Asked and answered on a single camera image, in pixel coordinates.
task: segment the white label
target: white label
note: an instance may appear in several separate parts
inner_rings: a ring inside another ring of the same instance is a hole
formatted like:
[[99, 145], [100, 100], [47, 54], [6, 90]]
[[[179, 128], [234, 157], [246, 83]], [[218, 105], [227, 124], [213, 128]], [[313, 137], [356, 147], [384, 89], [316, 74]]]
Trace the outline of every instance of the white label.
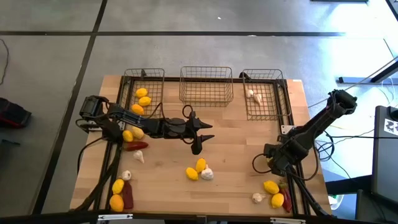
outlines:
[[398, 122], [391, 121], [389, 119], [385, 119], [384, 120], [384, 131], [398, 136]]

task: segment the wooden table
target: wooden table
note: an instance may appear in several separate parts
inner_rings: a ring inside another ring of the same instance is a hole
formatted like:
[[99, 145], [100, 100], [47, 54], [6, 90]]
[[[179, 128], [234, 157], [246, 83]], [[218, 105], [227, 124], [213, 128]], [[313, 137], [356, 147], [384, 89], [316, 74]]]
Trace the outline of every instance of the wooden table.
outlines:
[[[100, 95], [115, 102], [120, 76], [105, 76]], [[307, 102], [301, 80], [287, 80], [295, 125], [309, 120]], [[278, 182], [282, 177], [258, 174], [253, 171], [253, 157], [262, 153], [264, 144], [277, 144], [279, 134], [277, 121], [247, 121], [243, 84], [233, 84], [234, 99], [225, 108], [195, 107], [197, 116], [213, 128], [199, 134], [215, 134], [215, 138], [203, 143], [203, 151], [194, 156], [189, 145], [178, 139], [151, 139], [143, 141], [149, 147], [143, 149], [145, 164], [132, 158], [131, 152], [123, 151], [118, 173], [129, 170], [132, 173], [134, 213], [195, 214], [195, 215], [239, 215], [239, 216], [291, 216], [283, 208], [273, 209], [271, 198], [259, 205], [252, 203], [255, 192], [264, 193], [262, 183], [266, 180]], [[166, 117], [182, 118], [182, 103], [178, 98], [178, 82], [164, 83], [164, 112]], [[100, 132], [90, 133], [87, 142], [100, 137]], [[106, 147], [105, 141], [86, 149], [76, 180], [70, 208], [83, 202], [100, 176]], [[215, 178], [194, 182], [185, 175], [187, 167], [195, 167], [196, 161], [204, 157], [213, 170]], [[257, 169], [267, 170], [265, 157], [256, 161]], [[313, 151], [302, 161], [305, 177], [315, 170]], [[331, 213], [322, 170], [306, 185], [315, 200]], [[298, 210], [303, 213], [301, 196], [296, 186]], [[104, 208], [108, 186], [105, 186], [101, 208]]]

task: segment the metal bracket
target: metal bracket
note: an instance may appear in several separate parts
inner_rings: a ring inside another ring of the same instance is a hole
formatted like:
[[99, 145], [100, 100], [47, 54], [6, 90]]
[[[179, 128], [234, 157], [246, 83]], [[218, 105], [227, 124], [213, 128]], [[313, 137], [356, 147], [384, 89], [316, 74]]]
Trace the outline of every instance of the metal bracket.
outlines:
[[282, 134], [287, 134], [291, 129], [293, 129], [295, 127], [296, 126], [294, 126], [294, 125], [281, 125], [280, 131], [282, 131]]
[[271, 223], [275, 224], [305, 224], [305, 220], [298, 220], [292, 218], [272, 218]]
[[132, 214], [98, 215], [98, 221], [132, 219]]
[[[88, 124], [92, 124], [92, 125], [96, 125], [96, 123], [95, 123], [94, 121], [88, 121], [87, 123], [88, 123]], [[120, 121], [120, 122], [118, 123], [118, 125], [119, 125], [121, 131], [123, 131], [124, 128], [125, 128], [125, 126], [126, 126], [125, 122], [123, 122], [123, 121]], [[88, 131], [102, 131], [102, 129], [101, 129], [100, 127], [97, 127], [97, 128], [88, 128]]]
[[206, 215], [197, 215], [197, 223], [198, 224], [206, 224], [207, 223]]

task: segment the red object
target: red object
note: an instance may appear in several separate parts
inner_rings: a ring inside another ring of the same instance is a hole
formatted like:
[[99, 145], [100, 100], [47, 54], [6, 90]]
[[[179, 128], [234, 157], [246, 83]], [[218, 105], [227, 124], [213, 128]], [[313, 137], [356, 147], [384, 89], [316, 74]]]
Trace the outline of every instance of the red object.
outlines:
[[132, 201], [132, 188], [128, 181], [124, 181], [122, 198], [124, 203], [124, 209], [132, 209], [134, 207], [134, 202]]
[[292, 198], [290, 197], [287, 184], [281, 182], [279, 184], [279, 188], [280, 188], [279, 193], [281, 193], [284, 196], [284, 203], [282, 204], [282, 206], [286, 210], [286, 212], [290, 213], [290, 211], [292, 211]]
[[138, 149], [144, 149], [146, 147], [148, 147], [148, 143], [140, 142], [140, 141], [134, 141], [134, 142], [125, 143], [124, 150], [126, 150], [126, 151], [134, 151], [134, 150], [138, 150]]

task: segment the lemon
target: lemon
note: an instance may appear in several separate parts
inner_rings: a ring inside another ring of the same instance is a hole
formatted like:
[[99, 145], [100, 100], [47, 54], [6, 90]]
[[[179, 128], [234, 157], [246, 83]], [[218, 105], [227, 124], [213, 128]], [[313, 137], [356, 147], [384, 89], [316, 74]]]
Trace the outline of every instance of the lemon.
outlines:
[[138, 104], [140, 106], [148, 106], [150, 105], [150, 98], [148, 96], [144, 96], [141, 99], [139, 99]]
[[131, 130], [134, 138], [142, 139], [144, 137], [144, 132], [141, 128], [132, 127]]
[[264, 189], [271, 194], [276, 194], [279, 192], [278, 185], [272, 180], [267, 180], [264, 182]]
[[112, 185], [113, 194], [120, 194], [120, 192], [122, 192], [123, 187], [124, 187], [124, 180], [122, 179], [115, 180]]
[[206, 169], [206, 160], [204, 158], [200, 158], [197, 162], [197, 172], [202, 172]]
[[148, 94], [148, 90], [145, 89], [145, 88], [140, 88], [140, 89], [138, 89], [138, 90], [136, 91], [136, 96], [137, 96], [138, 98], [144, 97], [144, 96], [146, 96], [147, 94]]
[[132, 142], [133, 138], [132, 138], [132, 132], [129, 130], [124, 130], [123, 133], [123, 140], [126, 142]]
[[132, 105], [131, 110], [138, 115], [144, 115], [144, 109], [140, 105]]
[[123, 212], [124, 202], [120, 195], [113, 195], [109, 200], [109, 205], [115, 212]]
[[271, 198], [271, 205], [272, 208], [279, 208], [283, 205], [284, 203], [284, 195], [281, 193], [277, 193]]
[[187, 174], [187, 177], [188, 177], [190, 180], [198, 180], [198, 179], [199, 179], [198, 172], [197, 172], [194, 168], [192, 168], [192, 167], [188, 167], [188, 168], [185, 170], [185, 173]]

